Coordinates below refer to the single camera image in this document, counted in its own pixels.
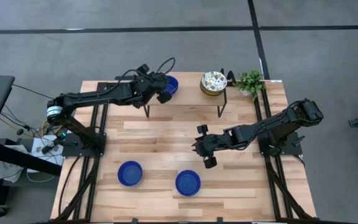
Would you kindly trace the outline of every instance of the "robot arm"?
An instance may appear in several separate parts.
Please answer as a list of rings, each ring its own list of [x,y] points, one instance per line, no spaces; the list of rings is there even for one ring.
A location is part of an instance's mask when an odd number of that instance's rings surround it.
[[[244,150],[260,134],[271,132],[277,144],[298,128],[314,126],[324,118],[316,103],[310,100],[296,101],[281,113],[251,125],[238,125],[223,130],[223,134],[206,134],[207,125],[198,126],[201,137],[196,138],[195,152],[204,158],[207,169],[216,166],[214,151],[225,149]]]
[[[62,126],[80,137],[84,148],[94,149],[98,147],[98,135],[93,128],[84,127],[79,121],[71,116],[75,109],[85,106],[103,105],[113,103],[115,105],[133,105],[136,108],[146,105],[154,94],[158,94],[157,99],[165,103],[171,99],[168,93],[163,90],[168,83],[166,73],[150,72],[146,64],[136,70],[128,70],[122,78],[129,72],[136,72],[130,82],[119,80],[113,87],[103,91],[92,91],[87,93],[67,93],[61,94],[47,105],[47,120],[54,126]]]

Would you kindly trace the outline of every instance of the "potted plant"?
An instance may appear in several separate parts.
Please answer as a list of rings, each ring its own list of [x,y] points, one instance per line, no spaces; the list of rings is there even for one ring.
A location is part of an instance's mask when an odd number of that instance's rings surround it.
[[[255,100],[258,97],[258,91],[266,89],[265,85],[260,82],[260,78],[260,73],[256,70],[242,72],[235,86],[244,96],[252,95],[252,99]]]

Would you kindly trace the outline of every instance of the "blue plastic bowl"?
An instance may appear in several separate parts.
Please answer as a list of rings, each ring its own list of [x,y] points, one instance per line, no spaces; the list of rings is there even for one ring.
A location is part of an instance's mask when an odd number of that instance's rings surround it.
[[[142,179],[142,167],[135,161],[127,161],[118,169],[118,180],[125,186],[133,186]]]
[[[180,194],[191,197],[199,191],[201,180],[198,174],[192,170],[184,170],[179,173],[175,185]]]
[[[167,78],[169,83],[165,85],[164,92],[173,95],[178,90],[179,87],[178,80],[170,75],[167,75]]]

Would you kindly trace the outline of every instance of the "concrete floor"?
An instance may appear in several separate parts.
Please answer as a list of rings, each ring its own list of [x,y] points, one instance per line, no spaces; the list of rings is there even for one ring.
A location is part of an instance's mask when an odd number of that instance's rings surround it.
[[[358,25],[358,1],[257,0],[255,8],[260,26]],[[251,24],[245,0],[0,0],[0,29]],[[347,124],[358,116],[358,30],[261,35],[271,79],[284,81],[289,101],[308,97],[325,115],[319,126],[300,130],[318,216],[358,223],[358,129]],[[259,69],[252,31],[0,35],[0,75],[49,96],[77,92],[82,80],[112,80],[142,63],[156,69],[171,56],[174,71]],[[7,101],[31,126],[45,119],[46,103],[17,88]],[[0,123],[0,137],[15,133]],[[47,220],[55,191],[13,190],[11,212],[0,223]]]

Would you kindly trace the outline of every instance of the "wooden table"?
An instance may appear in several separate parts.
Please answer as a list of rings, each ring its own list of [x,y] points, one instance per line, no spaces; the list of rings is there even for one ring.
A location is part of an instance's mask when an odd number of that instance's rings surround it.
[[[217,106],[218,117],[223,113],[227,103],[226,90],[219,96],[210,97],[200,90],[201,77],[204,72],[171,72],[170,76],[178,80],[179,88],[172,99],[163,105],[158,101],[157,95],[149,101],[145,108],[146,116],[149,117],[150,105],[157,106]]]
[[[85,81],[81,91],[95,90],[97,83]],[[279,113],[288,104],[283,83],[266,84],[272,114]],[[81,108],[75,118],[89,125],[91,113],[92,107]],[[216,108],[210,106],[153,105],[153,113],[146,118],[143,110],[109,105],[108,141],[100,160],[91,221],[130,222],[138,218],[140,222],[214,222],[216,217],[225,221],[274,220],[265,162],[257,141],[245,151],[217,152],[218,165],[212,169],[204,168],[202,158],[191,147],[199,136],[198,125],[207,124],[210,133],[221,134],[225,128],[256,121],[251,97],[244,97],[234,87],[227,88],[226,112],[220,118]],[[74,159],[66,159],[63,164],[51,218],[57,216],[60,192]],[[144,170],[142,182],[135,187],[125,187],[117,179],[119,166],[129,160],[139,162]],[[293,156],[282,156],[282,160],[289,191],[314,216],[305,168]],[[82,159],[69,178],[63,208],[77,191],[81,166]],[[193,197],[183,197],[175,188],[177,174],[185,169],[201,177],[201,189]],[[277,192],[284,217],[282,195]],[[80,217],[84,217],[85,207],[82,203]]]

